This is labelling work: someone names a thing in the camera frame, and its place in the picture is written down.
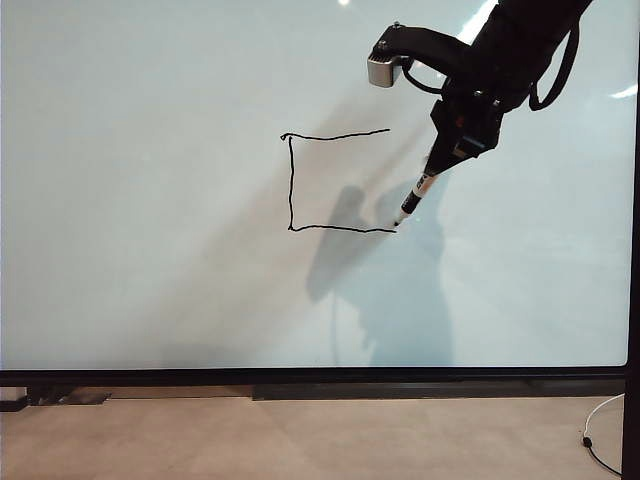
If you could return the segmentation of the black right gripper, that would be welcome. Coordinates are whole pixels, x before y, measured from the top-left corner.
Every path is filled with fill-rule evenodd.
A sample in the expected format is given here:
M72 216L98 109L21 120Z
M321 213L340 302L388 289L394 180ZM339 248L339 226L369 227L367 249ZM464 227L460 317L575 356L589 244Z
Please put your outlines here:
M487 94L442 89L430 113L437 136L427 156L427 175L437 176L494 149L503 116Z

